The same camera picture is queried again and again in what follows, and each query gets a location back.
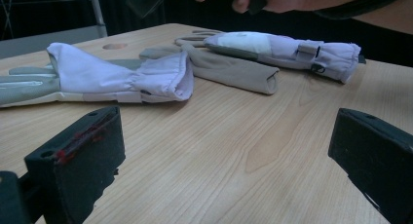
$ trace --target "black device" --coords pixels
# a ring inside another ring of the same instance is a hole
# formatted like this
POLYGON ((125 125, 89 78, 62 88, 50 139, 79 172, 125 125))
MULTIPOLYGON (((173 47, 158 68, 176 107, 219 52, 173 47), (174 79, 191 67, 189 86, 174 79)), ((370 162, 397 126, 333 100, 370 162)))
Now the black device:
POLYGON ((0 223, 82 223, 125 158, 119 107, 85 115, 27 155, 21 178, 0 171, 0 223))
POLYGON ((341 108, 328 156, 388 221, 413 223, 413 135, 341 108))

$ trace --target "table surface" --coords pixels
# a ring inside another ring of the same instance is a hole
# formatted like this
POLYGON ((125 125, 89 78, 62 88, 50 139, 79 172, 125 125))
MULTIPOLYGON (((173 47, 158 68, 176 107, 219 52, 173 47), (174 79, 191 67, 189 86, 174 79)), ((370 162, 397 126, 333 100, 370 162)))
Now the table surface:
MULTIPOLYGON (((104 59, 138 58, 196 27, 165 24, 76 44, 104 59), (106 50, 105 45, 125 44, 106 50)), ((0 60, 44 66, 46 52, 0 60)), ((327 156, 340 107, 413 133, 413 69, 374 60, 342 85, 282 69, 263 95, 195 78, 185 102, 120 104, 126 160, 85 223, 387 223, 327 156)), ((0 109, 0 170, 113 102, 0 109)))

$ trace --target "white glove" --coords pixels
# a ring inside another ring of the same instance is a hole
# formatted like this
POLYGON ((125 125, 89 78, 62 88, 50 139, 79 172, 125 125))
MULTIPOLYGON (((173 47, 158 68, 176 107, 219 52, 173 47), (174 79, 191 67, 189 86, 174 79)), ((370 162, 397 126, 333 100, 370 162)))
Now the white glove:
POLYGON ((347 83, 358 65, 356 44, 295 40, 260 32, 219 33, 204 40, 207 48, 227 56, 283 68, 306 69, 347 83))
POLYGON ((113 60, 52 43, 52 66, 0 77, 0 107, 60 101, 164 102, 188 99, 194 77, 186 52, 160 59, 113 60))

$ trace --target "dark background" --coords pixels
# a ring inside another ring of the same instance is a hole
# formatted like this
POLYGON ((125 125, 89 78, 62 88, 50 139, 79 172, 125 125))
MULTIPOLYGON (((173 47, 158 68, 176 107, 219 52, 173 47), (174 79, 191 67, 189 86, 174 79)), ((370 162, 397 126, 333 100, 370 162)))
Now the dark background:
MULTIPOLYGON (((0 7, 0 40, 95 25, 89 0, 13 0, 10 27, 5 28, 9 0, 0 7)), ((222 31, 250 30, 324 42, 353 42, 366 58, 413 67, 413 36, 353 19, 323 19, 311 12, 255 16, 237 14, 232 0, 166 0, 145 19, 139 19, 126 0, 99 0, 109 35, 177 22, 222 31)))

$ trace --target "velcro strap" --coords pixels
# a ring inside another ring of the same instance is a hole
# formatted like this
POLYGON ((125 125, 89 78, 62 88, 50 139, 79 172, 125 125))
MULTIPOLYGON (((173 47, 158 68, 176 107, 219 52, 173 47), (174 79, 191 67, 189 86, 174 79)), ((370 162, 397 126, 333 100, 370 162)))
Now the velcro strap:
POLYGON ((319 55, 319 48, 323 44, 322 41, 302 41, 297 48, 298 61, 313 61, 319 55))

